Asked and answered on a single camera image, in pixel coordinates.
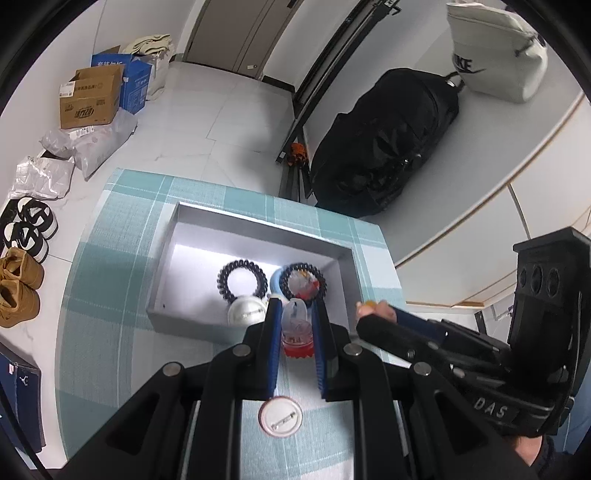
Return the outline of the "person's right hand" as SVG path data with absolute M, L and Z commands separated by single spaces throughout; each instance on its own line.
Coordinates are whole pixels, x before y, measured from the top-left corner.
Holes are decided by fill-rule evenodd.
M 392 323 L 396 323 L 396 314 L 394 308 L 386 301 L 377 302 L 377 306 L 371 307 L 363 305 L 365 302 L 356 303 L 356 320 L 360 321 L 362 318 L 375 315 L 381 317 Z

